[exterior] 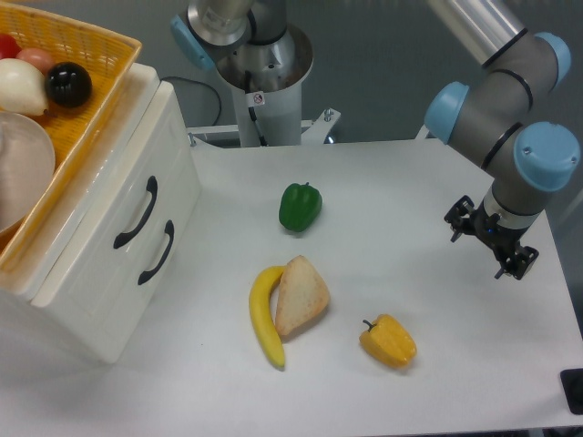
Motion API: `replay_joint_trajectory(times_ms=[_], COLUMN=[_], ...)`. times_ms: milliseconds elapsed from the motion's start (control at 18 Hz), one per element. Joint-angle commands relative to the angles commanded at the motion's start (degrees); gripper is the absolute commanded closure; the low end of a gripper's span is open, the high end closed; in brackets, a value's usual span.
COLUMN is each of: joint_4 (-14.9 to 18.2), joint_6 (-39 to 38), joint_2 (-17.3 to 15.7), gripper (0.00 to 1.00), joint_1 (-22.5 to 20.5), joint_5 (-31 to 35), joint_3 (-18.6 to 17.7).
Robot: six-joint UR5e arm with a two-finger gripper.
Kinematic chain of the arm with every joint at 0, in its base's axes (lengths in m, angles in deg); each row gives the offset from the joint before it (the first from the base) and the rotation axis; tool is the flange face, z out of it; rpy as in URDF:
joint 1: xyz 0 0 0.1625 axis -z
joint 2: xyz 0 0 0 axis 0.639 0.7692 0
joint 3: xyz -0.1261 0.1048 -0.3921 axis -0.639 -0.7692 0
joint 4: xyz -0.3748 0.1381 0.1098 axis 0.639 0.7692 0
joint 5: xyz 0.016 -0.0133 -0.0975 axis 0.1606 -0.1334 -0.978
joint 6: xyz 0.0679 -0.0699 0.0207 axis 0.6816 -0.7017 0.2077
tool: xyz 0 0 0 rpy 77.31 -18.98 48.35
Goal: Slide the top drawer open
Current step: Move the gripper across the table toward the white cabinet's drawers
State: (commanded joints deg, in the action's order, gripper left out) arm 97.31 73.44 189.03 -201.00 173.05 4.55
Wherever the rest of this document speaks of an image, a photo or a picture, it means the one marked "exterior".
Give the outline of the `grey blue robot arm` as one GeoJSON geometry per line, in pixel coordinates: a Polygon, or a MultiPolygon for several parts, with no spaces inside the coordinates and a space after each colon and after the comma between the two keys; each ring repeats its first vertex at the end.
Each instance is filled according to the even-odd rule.
{"type": "MultiPolygon", "coordinates": [[[[524,126],[522,118],[564,79],[571,54],[561,38],[530,33],[501,1],[433,1],[430,8],[487,72],[477,87],[445,86],[424,116],[430,134],[493,179],[479,205],[461,198],[445,220],[455,236],[489,247],[501,274],[521,279],[538,255],[521,237],[580,160],[568,129],[524,126]]],[[[170,28],[193,65],[216,70],[229,85],[244,147],[319,143],[339,119],[326,110],[302,126],[312,45],[288,23],[284,2],[193,1],[170,28]]]]}

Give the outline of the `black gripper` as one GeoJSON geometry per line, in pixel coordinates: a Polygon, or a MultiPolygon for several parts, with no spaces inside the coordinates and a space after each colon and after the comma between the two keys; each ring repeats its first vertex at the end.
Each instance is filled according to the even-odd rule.
{"type": "Polygon", "coordinates": [[[467,195],[462,196],[445,214],[444,220],[453,232],[450,240],[456,242],[462,235],[476,236],[489,247],[500,265],[496,279],[503,275],[523,279],[537,260],[539,252],[523,247],[520,239],[528,228],[510,229],[502,226],[499,214],[488,215],[485,207],[475,204],[467,195]]]}

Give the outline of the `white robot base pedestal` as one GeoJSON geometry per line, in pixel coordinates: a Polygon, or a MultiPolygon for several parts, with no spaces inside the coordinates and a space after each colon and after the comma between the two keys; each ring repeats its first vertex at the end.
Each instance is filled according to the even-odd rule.
{"type": "MultiPolygon", "coordinates": [[[[269,45],[246,44],[218,63],[229,86],[240,133],[259,121],[274,146],[300,138],[302,82],[312,69],[312,44],[295,25],[269,45]]],[[[262,146],[265,137],[260,134],[262,146]]]]}

